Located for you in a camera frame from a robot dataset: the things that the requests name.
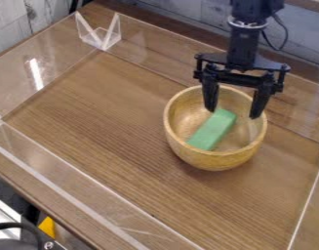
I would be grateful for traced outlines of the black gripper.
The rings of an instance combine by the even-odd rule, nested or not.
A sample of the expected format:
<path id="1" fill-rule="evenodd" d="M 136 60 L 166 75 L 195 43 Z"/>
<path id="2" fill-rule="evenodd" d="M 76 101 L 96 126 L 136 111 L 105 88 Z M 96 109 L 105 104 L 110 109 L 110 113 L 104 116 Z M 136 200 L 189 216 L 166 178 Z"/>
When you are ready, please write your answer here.
<path id="1" fill-rule="evenodd" d="M 251 119 L 260 116 L 271 96 L 284 89 L 284 78 L 291 68 L 259 55 L 260 34 L 263 29 L 233 27 L 225 53 L 197 53 L 193 56 L 193 78 L 201 84 L 204 107 L 209 112 L 216 108 L 220 83 L 253 89 Z"/>

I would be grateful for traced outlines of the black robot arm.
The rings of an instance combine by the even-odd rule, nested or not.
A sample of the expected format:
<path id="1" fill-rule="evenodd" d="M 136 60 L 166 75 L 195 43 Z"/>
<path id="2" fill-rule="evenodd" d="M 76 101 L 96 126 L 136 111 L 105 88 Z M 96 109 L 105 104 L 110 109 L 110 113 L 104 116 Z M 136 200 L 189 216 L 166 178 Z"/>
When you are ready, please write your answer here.
<path id="1" fill-rule="evenodd" d="M 269 97 L 284 89 L 284 78 L 291 67 L 263 58 L 257 53 L 259 36 L 268 38 L 264 28 L 272 18 L 288 32 L 276 13 L 284 8 L 284 0 L 231 0 L 229 46 L 224 54 L 197 53 L 192 77 L 200 82 L 203 104 L 213 111 L 219 100 L 219 84 L 225 83 L 253 89 L 248 117 L 260 116 Z"/>

